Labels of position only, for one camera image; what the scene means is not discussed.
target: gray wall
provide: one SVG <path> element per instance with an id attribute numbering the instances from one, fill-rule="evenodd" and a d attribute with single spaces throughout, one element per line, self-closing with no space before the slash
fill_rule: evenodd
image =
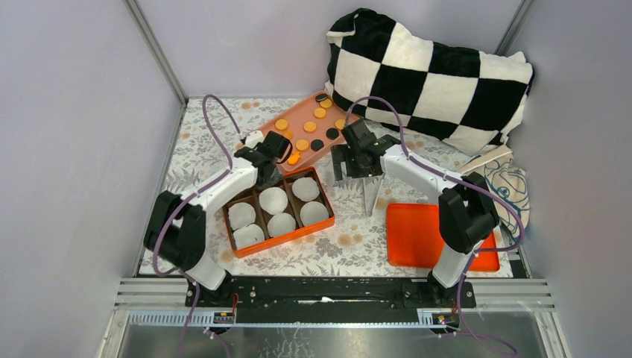
<path id="1" fill-rule="evenodd" d="M 122 1 L 0 1 L 0 355 L 93 357 L 179 104 Z"/>
<path id="2" fill-rule="evenodd" d="M 140 0 L 188 95 L 306 95 L 323 88 L 325 33 L 368 7 L 415 35 L 494 52 L 520 0 Z"/>
<path id="3" fill-rule="evenodd" d="M 574 357 L 632 349 L 631 13 L 625 0 L 541 0 L 513 45 L 536 69 L 510 141 L 528 175 L 528 256 Z"/>

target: gray floor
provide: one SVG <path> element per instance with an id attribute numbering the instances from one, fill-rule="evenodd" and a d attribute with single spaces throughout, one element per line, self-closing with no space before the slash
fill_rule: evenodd
<path id="1" fill-rule="evenodd" d="M 535 319 L 528 313 L 467 314 L 477 333 L 509 341 L 521 357 L 546 357 Z M 175 357 L 181 327 L 130 326 L 121 357 Z M 470 337 L 421 339 L 419 329 L 233 328 L 222 337 L 232 358 L 251 357 L 496 357 Z M 184 357 L 224 357 L 217 340 L 189 328 Z"/>

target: black disc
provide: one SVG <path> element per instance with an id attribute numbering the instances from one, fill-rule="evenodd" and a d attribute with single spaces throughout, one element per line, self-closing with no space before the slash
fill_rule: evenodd
<path id="1" fill-rule="evenodd" d="M 310 146 L 312 147 L 313 151 L 319 151 L 325 146 L 325 144 L 320 139 L 314 139 L 312 140 L 312 144 Z"/>
<path id="2" fill-rule="evenodd" d="M 338 136 L 340 135 L 340 133 L 338 132 L 337 128 L 330 128 L 327 130 L 327 138 L 334 140 L 336 138 L 338 138 Z"/>
<path id="3" fill-rule="evenodd" d="M 316 102 L 322 102 L 328 98 L 329 96 L 326 93 L 321 93 L 320 95 L 317 95 L 315 99 L 316 99 Z"/>

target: pink tray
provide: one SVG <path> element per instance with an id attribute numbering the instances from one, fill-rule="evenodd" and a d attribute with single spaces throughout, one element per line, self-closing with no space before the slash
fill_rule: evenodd
<path id="1" fill-rule="evenodd" d="M 325 92 L 316 92 L 313 95 L 310 95 L 308 98 L 305 98 L 301 102 L 295 104 L 294 106 L 287 109 L 285 112 L 279 114 L 274 117 L 271 121 L 261 126 L 259 129 L 263 132 L 263 135 L 266 136 L 269 131 L 275 131 L 279 134 L 283 134 L 283 131 L 278 131 L 274 124 L 279 119 L 284 119 L 288 121 L 288 129 L 292 131 L 293 137 L 291 139 L 293 151 L 298 151 L 296 149 L 296 143 L 300 139 L 305 139 L 309 142 L 310 148 L 306 151 L 300 152 L 300 160 L 295 165 L 291 166 L 287 162 L 280 165 L 281 172 L 289 173 L 293 172 L 297 169 L 305 168 L 308 166 L 313 166 L 320 158 L 325 156 L 330 152 L 330 148 L 332 145 L 341 144 L 344 142 L 344 138 L 340 131 L 338 132 L 338 138 L 329 139 L 327 138 L 326 132 L 330 128 L 335 128 L 335 121 L 338 119 L 344 119 L 347 115 L 347 112 L 342 110 L 333 104 L 330 108 L 325 109 L 326 115 L 324 118 L 316 118 L 314 117 L 314 110 L 316 108 L 320 108 L 320 103 L 316 102 L 316 96 L 320 94 L 324 94 Z M 358 120 L 358 116 L 355 114 L 351 115 L 349 118 L 349 123 Z M 306 122 L 314 122 L 316 123 L 316 131 L 312 133 L 307 133 L 303 130 L 303 125 Z M 313 151 L 311 144 L 314 139 L 320 139 L 323 141 L 324 147 L 319 151 Z"/>

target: orange tray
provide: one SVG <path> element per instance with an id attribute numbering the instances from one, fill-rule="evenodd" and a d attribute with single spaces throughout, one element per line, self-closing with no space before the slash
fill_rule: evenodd
<path id="1" fill-rule="evenodd" d="M 292 185 L 294 185 L 294 182 L 304 177 L 311 177 L 312 179 L 316 180 L 316 183 L 318 184 L 318 189 L 320 189 L 320 194 L 316 199 L 314 199 L 314 201 L 318 201 L 321 204 L 325 205 L 325 207 L 327 208 L 327 212 L 329 212 L 329 218 L 321 222 L 311 224 L 309 226 L 303 225 L 300 220 L 300 210 L 306 203 L 294 196 L 294 193 L 292 192 Z M 288 195 L 288 207 L 285 208 L 285 213 L 288 213 L 294 217 L 297 222 L 298 228 L 285 235 L 270 238 L 270 234 L 268 233 L 268 222 L 270 221 L 270 219 L 272 219 L 272 215 L 262 210 L 261 206 L 259 205 L 259 194 L 261 193 L 261 191 L 253 186 L 252 188 L 237 194 L 237 196 L 229 201 L 228 204 L 222 207 L 222 212 L 224 213 L 224 221 L 226 222 L 226 230 L 228 231 L 230 247 L 233 249 L 235 256 L 239 258 L 246 257 L 248 255 L 255 254 L 256 252 L 281 245 L 288 241 L 298 239 L 305 235 L 309 235 L 310 233 L 315 233 L 316 231 L 320 231 L 334 225 L 335 215 L 332 209 L 332 205 L 329 203 L 329 199 L 327 198 L 327 194 L 325 193 L 323 184 L 320 183 L 318 174 L 316 174 L 316 170 L 313 167 L 304 168 L 285 175 L 276 186 L 284 189 L 285 194 Z M 237 203 L 248 203 L 255 208 L 255 224 L 260 226 L 260 228 L 263 230 L 263 234 L 265 236 L 264 241 L 247 246 L 245 248 L 236 248 L 235 238 L 233 237 L 233 230 L 230 228 L 230 223 L 228 221 L 228 209 L 232 205 Z"/>
<path id="2" fill-rule="evenodd" d="M 333 104 L 333 100 L 328 97 L 328 99 L 332 101 L 332 106 L 325 109 L 326 114 L 323 118 L 316 118 L 314 116 L 314 110 L 316 108 L 320 108 L 320 103 L 316 101 L 317 95 L 326 95 L 326 93 L 320 91 L 310 95 L 308 98 L 303 99 L 301 102 L 290 107 L 285 112 L 274 117 L 274 119 L 264 124 L 259 129 L 264 136 L 267 136 L 270 131 L 283 134 L 283 131 L 277 130 L 274 125 L 279 119 L 284 119 L 288 121 L 288 127 L 286 130 L 290 130 L 292 132 L 292 139 L 290 139 L 290 142 L 292 142 L 293 152 L 298 151 L 297 141 L 300 139 L 304 139 L 310 144 L 310 147 L 307 148 L 306 151 L 301 151 L 301 157 L 296 164 L 291 166 L 288 162 L 285 162 L 279 166 L 279 170 L 283 173 L 289 173 L 307 166 L 313 166 L 320 158 L 329 153 L 329 149 L 332 145 L 344 142 L 344 138 L 342 137 L 340 131 L 338 131 L 338 138 L 336 139 L 328 139 L 326 132 L 330 128 L 335 128 L 335 122 L 339 119 L 344 119 L 347 112 L 342 110 L 340 107 L 336 107 L 336 105 Z M 355 122 L 356 120 L 358 120 L 358 116 L 352 114 L 349 118 L 349 123 Z M 305 130 L 303 130 L 303 125 L 307 122 L 314 122 L 316 124 L 316 131 L 312 133 L 305 132 Z M 324 144 L 324 147 L 318 151 L 313 151 L 311 148 L 312 141 L 315 139 L 322 140 Z"/>
<path id="3" fill-rule="evenodd" d="M 390 204 L 386 209 L 388 262 L 393 266 L 432 269 L 439 262 L 443 238 L 439 233 L 439 207 L 427 204 Z M 491 233 L 482 248 L 495 248 Z M 498 254 L 484 252 L 472 262 L 470 271 L 500 269 Z"/>

